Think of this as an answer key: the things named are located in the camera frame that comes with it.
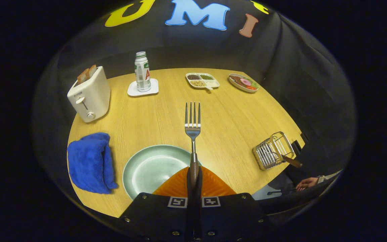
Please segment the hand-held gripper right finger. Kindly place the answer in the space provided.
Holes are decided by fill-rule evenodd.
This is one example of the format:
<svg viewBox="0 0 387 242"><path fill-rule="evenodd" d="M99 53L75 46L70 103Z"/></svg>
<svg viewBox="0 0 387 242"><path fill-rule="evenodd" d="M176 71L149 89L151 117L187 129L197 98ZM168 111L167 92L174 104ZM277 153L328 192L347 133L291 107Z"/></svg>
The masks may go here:
<svg viewBox="0 0 387 242"><path fill-rule="evenodd" d="M258 201L200 166L193 188L194 241L262 241L274 224Z"/></svg>

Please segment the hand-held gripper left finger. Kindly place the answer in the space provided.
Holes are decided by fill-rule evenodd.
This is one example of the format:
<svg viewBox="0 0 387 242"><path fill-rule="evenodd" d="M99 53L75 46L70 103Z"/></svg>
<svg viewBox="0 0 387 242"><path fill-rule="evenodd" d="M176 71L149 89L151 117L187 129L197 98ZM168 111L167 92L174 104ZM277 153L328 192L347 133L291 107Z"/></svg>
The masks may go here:
<svg viewBox="0 0 387 242"><path fill-rule="evenodd" d="M196 194L190 169L181 169L155 192L141 192L120 216L123 230L137 241L193 241Z"/></svg>

